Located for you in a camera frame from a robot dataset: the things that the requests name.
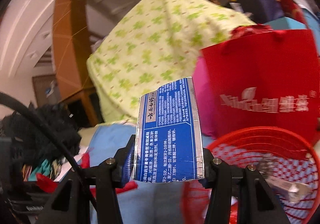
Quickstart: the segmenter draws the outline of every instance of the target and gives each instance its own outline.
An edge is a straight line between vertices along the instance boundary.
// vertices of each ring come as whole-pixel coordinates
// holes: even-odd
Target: brand logo
[[[31,206],[31,207],[26,206],[26,209],[30,212],[41,211],[43,210],[43,206]]]
[[[298,98],[294,98],[294,96],[280,97],[280,101],[278,98],[262,98],[261,103],[258,103],[258,100],[254,99],[256,89],[256,87],[246,88],[242,91],[242,100],[240,101],[237,96],[222,94],[220,95],[221,105],[247,111],[266,113],[309,111],[309,98],[307,95],[298,95]]]

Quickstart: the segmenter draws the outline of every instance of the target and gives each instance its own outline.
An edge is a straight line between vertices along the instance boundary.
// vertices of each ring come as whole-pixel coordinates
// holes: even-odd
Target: white ceiling
[[[117,21],[139,0],[113,15],[112,8],[88,0],[87,23],[90,31],[106,36]],[[119,3],[123,7],[126,1]],[[35,64],[52,44],[54,0],[12,0],[0,26],[0,76],[32,73]]]

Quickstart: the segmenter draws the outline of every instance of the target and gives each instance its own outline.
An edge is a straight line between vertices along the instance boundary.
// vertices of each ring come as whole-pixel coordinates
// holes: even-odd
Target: pink bag
[[[192,79],[195,87],[201,132],[206,136],[214,137],[216,135],[212,112],[212,109],[214,108],[213,96],[207,72],[207,65],[205,64],[203,57],[198,58]]]

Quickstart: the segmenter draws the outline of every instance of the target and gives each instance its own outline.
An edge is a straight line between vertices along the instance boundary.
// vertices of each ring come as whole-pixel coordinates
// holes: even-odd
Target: bag handle
[[[286,30],[273,30],[270,25],[263,24],[239,26],[231,31],[231,38],[228,41],[220,43],[222,45],[221,54],[227,55],[231,52],[232,48],[228,48],[231,40],[261,33],[272,33],[276,41],[282,41]]]

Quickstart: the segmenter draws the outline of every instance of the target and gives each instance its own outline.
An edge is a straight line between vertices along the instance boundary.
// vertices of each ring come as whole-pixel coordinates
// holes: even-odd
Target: black fuzzy cloth
[[[49,125],[73,156],[79,153],[81,137],[77,132],[78,127],[62,105],[44,105],[35,109],[31,104],[29,109]],[[2,120],[2,128],[6,136],[23,140],[24,163],[33,168],[40,166],[45,159],[51,163],[63,157],[48,138],[17,112]]]

